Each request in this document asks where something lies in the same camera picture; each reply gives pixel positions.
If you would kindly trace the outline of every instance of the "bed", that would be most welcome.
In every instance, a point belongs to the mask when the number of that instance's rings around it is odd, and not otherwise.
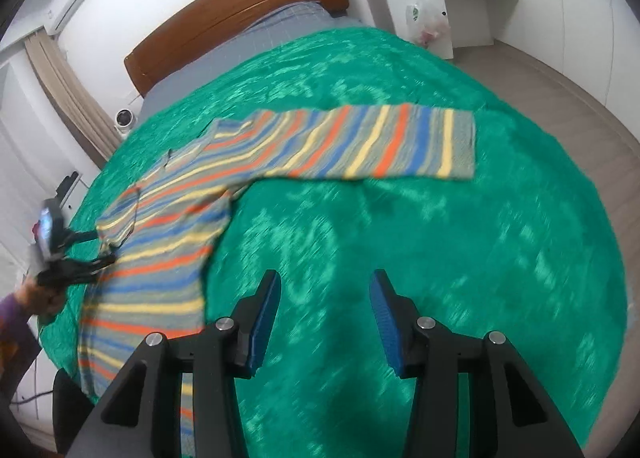
[[[375,267],[452,329],[478,336],[500,324],[584,444],[626,324],[624,271],[596,191],[552,137],[446,62],[342,16],[347,7],[196,0],[158,27],[125,59],[145,96],[142,124],[96,179],[74,226],[94,225],[162,153],[214,117],[407,101],[472,110],[478,178],[470,187],[270,180],[238,202],[206,269],[206,319],[224,315],[264,268],[298,284],[284,292],[270,343],[276,355],[238,385],[250,452],[270,456],[287,439],[292,456],[399,456],[412,387],[390,376],[364,293],[352,285],[366,285]],[[527,248],[527,239],[545,252]],[[78,247],[76,255],[95,250]],[[543,301],[521,294],[540,286]],[[53,362],[72,375],[76,346],[62,335],[74,341],[83,294],[70,291],[65,311],[42,331]],[[535,334],[523,319],[536,320]],[[343,344],[345,334],[360,343]],[[356,358],[364,347],[370,354]]]

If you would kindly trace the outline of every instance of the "green blanket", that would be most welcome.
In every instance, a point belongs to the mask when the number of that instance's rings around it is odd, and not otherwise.
[[[237,381],[251,456],[400,456],[414,384],[386,365],[367,294],[376,268],[454,331],[505,332],[584,444],[626,324],[623,265],[598,194],[554,138],[386,32],[301,38],[155,115],[114,154],[72,225],[91,229],[160,155],[214,117],[401,102],[475,112],[474,180],[259,181],[206,268],[208,321],[229,314],[265,269],[282,275],[265,365]],[[47,354],[72,375],[82,292],[69,289],[65,310],[42,330]]]

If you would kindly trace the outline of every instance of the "wooden headboard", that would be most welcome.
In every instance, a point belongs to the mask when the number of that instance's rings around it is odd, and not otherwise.
[[[304,0],[196,0],[149,34],[124,59],[133,84],[145,96],[153,85],[234,35],[265,14]],[[330,13],[343,12],[349,0],[316,0]]]

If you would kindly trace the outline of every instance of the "white plastic bag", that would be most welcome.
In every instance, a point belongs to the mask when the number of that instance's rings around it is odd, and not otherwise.
[[[410,0],[406,28],[409,41],[425,48],[450,32],[449,22],[430,0]]]

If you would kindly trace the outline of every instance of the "silver screw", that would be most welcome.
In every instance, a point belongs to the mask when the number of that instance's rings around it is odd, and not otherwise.
[[[147,343],[149,346],[156,346],[161,342],[162,342],[162,334],[158,332],[150,333],[145,338],[145,343]]]
[[[216,321],[216,328],[221,332],[231,330],[234,327],[234,320],[230,317],[221,317]]]
[[[494,344],[504,344],[507,337],[505,337],[502,332],[493,331],[489,334],[489,340]]]
[[[418,326],[425,330],[430,330],[436,326],[436,320],[433,317],[418,317]]]

